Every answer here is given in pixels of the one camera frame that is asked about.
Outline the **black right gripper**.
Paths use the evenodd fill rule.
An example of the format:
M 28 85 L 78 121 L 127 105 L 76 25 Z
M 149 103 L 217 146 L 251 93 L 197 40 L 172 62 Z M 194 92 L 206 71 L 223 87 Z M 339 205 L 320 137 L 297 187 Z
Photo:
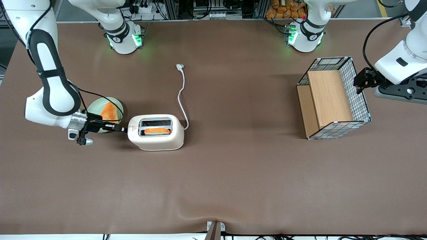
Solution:
M 83 125 L 83 128 L 79 131 L 77 143 L 81 146 L 93 145 L 94 140 L 92 138 L 87 138 L 86 134 L 89 132 L 97 133 L 101 129 L 106 132 L 128 132 L 128 129 L 119 123 L 103 121 L 102 116 L 93 113 L 87 113 L 87 119 Z

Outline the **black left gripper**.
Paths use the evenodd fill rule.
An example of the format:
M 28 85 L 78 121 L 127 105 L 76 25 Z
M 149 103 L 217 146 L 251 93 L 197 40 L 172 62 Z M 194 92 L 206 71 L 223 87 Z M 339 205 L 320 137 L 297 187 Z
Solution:
M 356 94 L 361 94 L 364 88 L 374 88 L 385 83 L 385 78 L 377 70 L 365 67 L 362 75 L 354 77 L 353 86 L 356 87 Z

